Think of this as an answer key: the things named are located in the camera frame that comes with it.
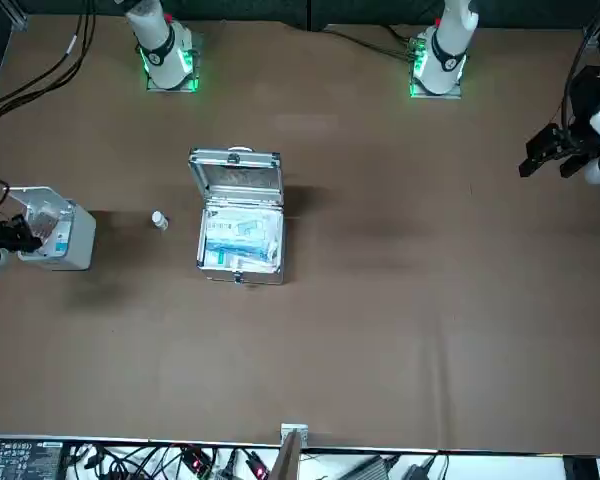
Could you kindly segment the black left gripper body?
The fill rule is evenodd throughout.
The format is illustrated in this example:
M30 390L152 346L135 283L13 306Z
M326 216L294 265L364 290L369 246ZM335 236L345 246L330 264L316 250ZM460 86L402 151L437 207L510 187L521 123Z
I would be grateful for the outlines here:
M562 123L564 147L569 153L585 154L600 148L600 136L590 119L600 102L600 66L585 66L571 81L567 112Z

